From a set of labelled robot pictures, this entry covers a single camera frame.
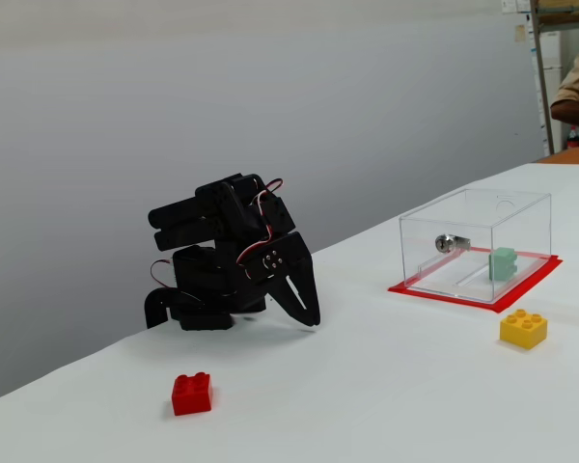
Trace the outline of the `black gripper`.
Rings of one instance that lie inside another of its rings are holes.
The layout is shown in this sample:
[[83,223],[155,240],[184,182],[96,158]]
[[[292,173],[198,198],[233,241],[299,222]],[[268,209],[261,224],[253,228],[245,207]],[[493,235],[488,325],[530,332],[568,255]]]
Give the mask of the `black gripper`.
[[274,239],[246,261],[255,287],[270,295],[294,320],[313,327],[320,310],[311,253],[297,231]]

